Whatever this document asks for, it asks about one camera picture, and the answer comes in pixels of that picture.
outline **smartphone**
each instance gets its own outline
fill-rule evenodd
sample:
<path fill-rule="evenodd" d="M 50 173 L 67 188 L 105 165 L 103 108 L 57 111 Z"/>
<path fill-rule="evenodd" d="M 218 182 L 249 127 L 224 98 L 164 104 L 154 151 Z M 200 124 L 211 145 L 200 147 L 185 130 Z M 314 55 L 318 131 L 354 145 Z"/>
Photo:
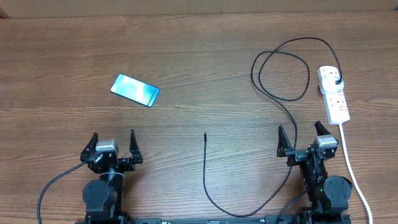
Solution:
<path fill-rule="evenodd" d="M 111 92 L 147 107 L 153 107 L 159 91 L 159 88 L 155 86 L 123 74 L 119 74 L 111 88 Z"/>

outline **wall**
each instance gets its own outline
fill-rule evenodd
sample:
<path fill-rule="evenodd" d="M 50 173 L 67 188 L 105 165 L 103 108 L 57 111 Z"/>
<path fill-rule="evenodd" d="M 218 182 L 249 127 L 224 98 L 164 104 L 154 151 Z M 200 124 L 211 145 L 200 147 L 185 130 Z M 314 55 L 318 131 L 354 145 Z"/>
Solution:
<path fill-rule="evenodd" d="M 0 0 L 11 18 L 393 10 L 397 5 L 397 0 Z"/>

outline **white cord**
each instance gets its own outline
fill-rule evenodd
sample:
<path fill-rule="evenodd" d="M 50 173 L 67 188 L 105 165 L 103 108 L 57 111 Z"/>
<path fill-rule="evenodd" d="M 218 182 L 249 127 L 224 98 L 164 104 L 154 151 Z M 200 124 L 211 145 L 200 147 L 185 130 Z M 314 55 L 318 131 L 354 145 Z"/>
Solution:
<path fill-rule="evenodd" d="M 359 189 L 358 187 L 358 183 L 356 182 L 356 179 L 354 177 L 354 173 L 353 170 L 351 168 L 351 164 L 349 163 L 349 159 L 348 159 L 348 153 L 347 153 L 347 147 L 346 147 L 346 140 L 344 138 L 344 132 L 343 132 L 343 125 L 341 123 L 338 124 L 338 127 L 340 128 L 340 134 L 341 134 L 341 141 L 343 142 L 343 151 L 344 151 L 344 157 L 346 158 L 346 163 L 347 163 L 347 168 L 348 168 L 348 172 L 351 176 L 351 179 L 353 180 L 354 186 L 356 188 L 356 191 L 358 192 L 359 196 L 362 199 L 363 204 L 366 207 L 366 211 L 368 211 L 368 215 L 369 215 L 369 224 L 373 224 L 373 218 L 372 218 L 372 211 L 371 208 L 369 207 L 365 196 L 362 194 L 362 191 Z"/>

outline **wooden table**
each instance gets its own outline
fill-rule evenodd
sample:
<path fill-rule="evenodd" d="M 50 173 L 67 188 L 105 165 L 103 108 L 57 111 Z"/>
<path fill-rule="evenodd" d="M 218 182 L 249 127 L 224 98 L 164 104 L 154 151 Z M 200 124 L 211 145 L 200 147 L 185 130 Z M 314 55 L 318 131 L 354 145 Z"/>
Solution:
<path fill-rule="evenodd" d="M 314 36 L 336 50 L 351 120 L 345 124 L 354 173 L 375 223 L 398 218 L 398 13 L 311 12 L 202 16 L 91 17 L 0 20 L 0 223 L 37 223 L 37 199 L 56 175 L 80 163 L 94 132 L 116 139 L 128 156 L 136 131 L 144 163 L 126 173 L 124 209 L 133 217 L 228 217 L 202 186 L 203 133 L 208 133 L 207 184 L 230 212 L 255 210 L 278 188 L 288 167 L 276 157 L 277 127 L 286 113 L 252 86 L 256 55 L 286 40 Z M 317 69 L 335 65 L 321 42 L 283 50 L 311 69 L 307 94 L 286 103 L 298 123 L 298 148 L 327 125 Z M 276 55 L 263 82 L 293 98 L 306 69 Z M 119 73 L 161 88 L 153 108 L 112 94 Z M 329 175 L 349 177 L 343 151 L 326 162 Z M 87 167 L 53 184 L 42 204 L 44 223 L 74 223 L 85 215 L 83 187 L 98 178 Z M 280 193 L 255 217 L 276 214 L 303 190 L 298 167 Z M 287 210 L 307 206 L 303 197 Z M 353 190 L 348 213 L 366 223 Z"/>

